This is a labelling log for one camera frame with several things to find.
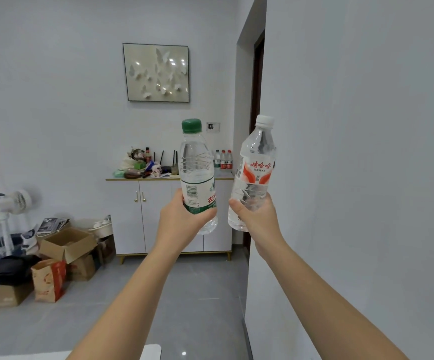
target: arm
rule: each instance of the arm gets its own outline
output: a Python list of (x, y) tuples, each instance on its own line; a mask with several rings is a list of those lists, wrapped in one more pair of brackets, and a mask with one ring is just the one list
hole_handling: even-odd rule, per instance
[(235, 199), (229, 203), (247, 225), (322, 360), (408, 359), (287, 245), (269, 194), (255, 212)]
[(140, 358), (172, 266), (202, 226), (217, 214), (216, 208), (191, 214), (182, 201), (179, 189), (160, 212), (154, 248), (68, 360)]

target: red paper bag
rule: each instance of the red paper bag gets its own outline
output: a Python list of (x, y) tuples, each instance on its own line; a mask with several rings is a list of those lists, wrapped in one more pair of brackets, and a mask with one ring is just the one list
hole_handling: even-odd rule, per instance
[(39, 261), (32, 268), (35, 300), (55, 303), (64, 294), (62, 285), (65, 280), (65, 262), (48, 259)]

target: forearm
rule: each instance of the forearm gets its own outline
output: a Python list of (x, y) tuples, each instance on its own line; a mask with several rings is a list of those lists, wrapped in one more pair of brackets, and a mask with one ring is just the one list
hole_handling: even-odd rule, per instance
[(407, 359), (284, 240), (276, 240), (265, 252), (268, 265), (323, 360)]
[(152, 250), (68, 359), (140, 358), (160, 294), (177, 256), (178, 253), (164, 249)]

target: red and white label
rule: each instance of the red and white label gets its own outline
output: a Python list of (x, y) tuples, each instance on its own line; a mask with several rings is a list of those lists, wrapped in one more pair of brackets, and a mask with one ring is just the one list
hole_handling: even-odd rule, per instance
[(235, 178), (245, 183), (268, 185), (275, 159), (256, 153), (240, 156)]

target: hand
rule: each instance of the hand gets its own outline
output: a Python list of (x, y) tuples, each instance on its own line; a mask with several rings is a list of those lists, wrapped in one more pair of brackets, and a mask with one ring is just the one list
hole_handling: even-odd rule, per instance
[(182, 189), (179, 188), (170, 203), (160, 211), (155, 248), (180, 254), (217, 214), (217, 208), (192, 214), (185, 209), (183, 201)]
[(263, 205), (257, 211), (249, 211), (237, 199), (229, 199), (228, 203), (238, 217), (245, 222), (262, 258), (266, 259), (267, 250), (273, 245), (285, 243), (280, 233), (277, 212), (269, 193), (267, 193)]

